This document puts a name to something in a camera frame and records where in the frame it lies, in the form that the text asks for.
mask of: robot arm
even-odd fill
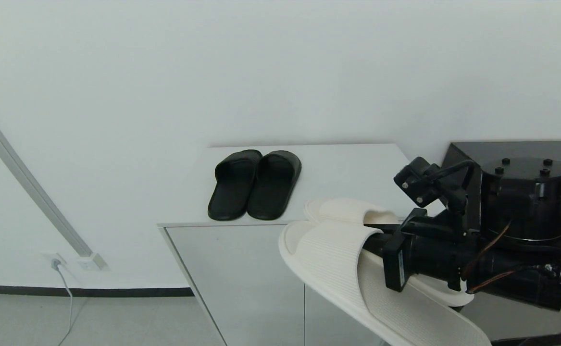
[[[515,158],[481,168],[480,230],[467,228],[465,191],[474,162],[441,169],[416,158],[395,183],[417,206],[440,199],[446,209],[430,217],[415,208],[401,225],[366,225],[384,234],[371,236],[364,249],[383,258],[386,286],[395,291],[418,273],[456,291],[560,310],[561,162]],[[519,344],[561,345],[561,334],[493,342]]]

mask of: cable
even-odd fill
[[[60,274],[60,278],[62,279],[62,283],[64,284],[64,288],[67,289],[67,293],[69,293],[69,297],[71,298],[71,303],[69,304],[69,329],[67,329],[67,333],[64,335],[62,340],[60,340],[60,342],[58,343],[58,346],[62,345],[64,340],[67,339],[67,337],[69,336],[69,333],[71,333],[71,328],[73,326],[72,325],[73,294],[71,293],[71,289],[69,289],[69,286],[67,285],[67,281],[64,279],[64,276],[62,275],[62,272],[58,268],[58,266],[61,265],[61,264],[62,263],[60,263],[60,261],[58,259],[53,259],[52,263],[51,263],[51,267],[52,267],[52,269],[56,270],[58,272],[58,274]]]
[[[441,169],[440,171],[438,171],[436,173],[426,175],[425,179],[429,182],[433,182],[434,180],[438,180],[438,179],[447,177],[448,175],[452,175],[452,174],[454,174],[456,172],[459,172],[460,170],[464,169],[465,167],[468,167],[468,171],[466,173],[464,181],[462,182],[462,188],[466,189],[470,179],[472,178],[472,174],[473,174],[473,171],[474,171],[474,165],[475,165],[475,163],[474,163],[473,160],[464,160],[464,161],[458,162],[457,164],[454,164],[451,167]]]
[[[479,262],[479,259],[483,256],[483,254],[485,254],[485,252],[487,250],[489,250],[490,247],[492,247],[499,239],[502,238],[502,236],[505,234],[505,232],[507,230],[509,230],[509,226],[511,226],[511,222],[513,222],[513,220],[509,221],[509,223],[505,226],[505,228],[502,229],[502,231],[500,231],[500,233],[498,234],[498,236],[496,236],[496,238],[494,238],[492,241],[489,242],[488,245],[486,245],[480,252],[479,254],[477,254],[477,256],[470,261],[466,267],[464,267],[464,270],[462,270],[462,275],[461,278],[463,280],[466,280],[466,278],[469,276],[469,274],[471,273],[471,271],[473,270],[474,266]]]
[[[487,285],[493,283],[493,282],[496,281],[496,280],[500,280],[500,279],[504,278],[505,276],[509,276],[509,275],[511,275],[511,274],[513,274],[513,273],[517,273],[517,272],[518,272],[518,270],[509,270],[509,271],[507,271],[507,272],[500,273],[500,274],[498,274],[498,275],[494,275],[494,276],[492,276],[491,278],[489,278],[489,279],[483,281],[482,283],[476,285],[475,287],[472,287],[471,289],[469,289],[469,290],[467,291],[467,293],[473,294],[473,293],[476,292],[476,290],[478,290],[478,289],[480,289],[480,288],[483,288],[483,287],[485,287],[485,286],[487,286]]]

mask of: cabinet door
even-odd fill
[[[370,329],[309,287],[306,287],[305,306],[305,346],[386,345]]]
[[[227,346],[304,344],[304,284],[280,258],[282,229],[167,228]]]

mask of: power outlet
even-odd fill
[[[50,265],[51,261],[54,259],[59,260],[61,265],[67,265],[67,261],[65,261],[58,252],[41,252],[41,256],[43,256],[43,258],[45,258],[45,260],[47,260]]]

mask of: white cabinet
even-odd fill
[[[262,154],[288,150],[302,172],[278,220],[244,215],[227,222],[208,218],[214,168],[239,148],[208,148],[181,184],[159,227],[202,308],[227,346],[378,346],[379,339],[304,284],[280,258],[278,237],[304,219],[304,205],[320,197],[351,197],[406,216],[415,205],[394,184],[409,160],[395,144],[254,147]],[[430,214],[443,210],[428,206]]]
[[[228,346],[304,344],[304,284],[280,258],[282,228],[167,229]]]

